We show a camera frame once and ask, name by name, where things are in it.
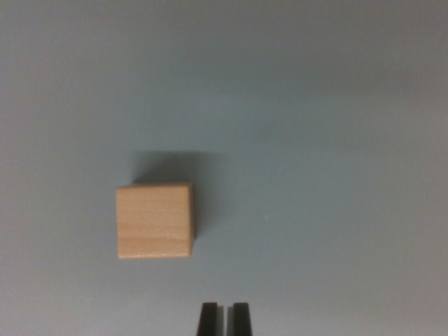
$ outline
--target light blue surface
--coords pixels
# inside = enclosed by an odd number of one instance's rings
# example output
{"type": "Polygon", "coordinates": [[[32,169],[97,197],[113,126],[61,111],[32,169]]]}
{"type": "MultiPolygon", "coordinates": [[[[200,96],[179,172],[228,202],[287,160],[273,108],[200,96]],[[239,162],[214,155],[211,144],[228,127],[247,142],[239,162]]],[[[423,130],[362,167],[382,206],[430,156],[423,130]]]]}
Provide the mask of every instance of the light blue surface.
{"type": "Polygon", "coordinates": [[[0,334],[195,335],[247,301],[257,336],[447,335],[447,18],[0,4],[0,334]],[[192,258],[119,260],[115,189],[173,153],[192,258]]]}

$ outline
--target wooden block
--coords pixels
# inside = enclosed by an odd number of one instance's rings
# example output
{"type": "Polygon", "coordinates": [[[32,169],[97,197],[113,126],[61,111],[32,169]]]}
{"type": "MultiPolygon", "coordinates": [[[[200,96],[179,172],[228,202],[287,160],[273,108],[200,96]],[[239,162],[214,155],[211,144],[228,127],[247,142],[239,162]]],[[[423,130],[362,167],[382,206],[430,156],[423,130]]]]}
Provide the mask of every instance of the wooden block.
{"type": "Polygon", "coordinates": [[[194,242],[191,183],[137,184],[117,189],[118,257],[191,255],[194,242]]]}

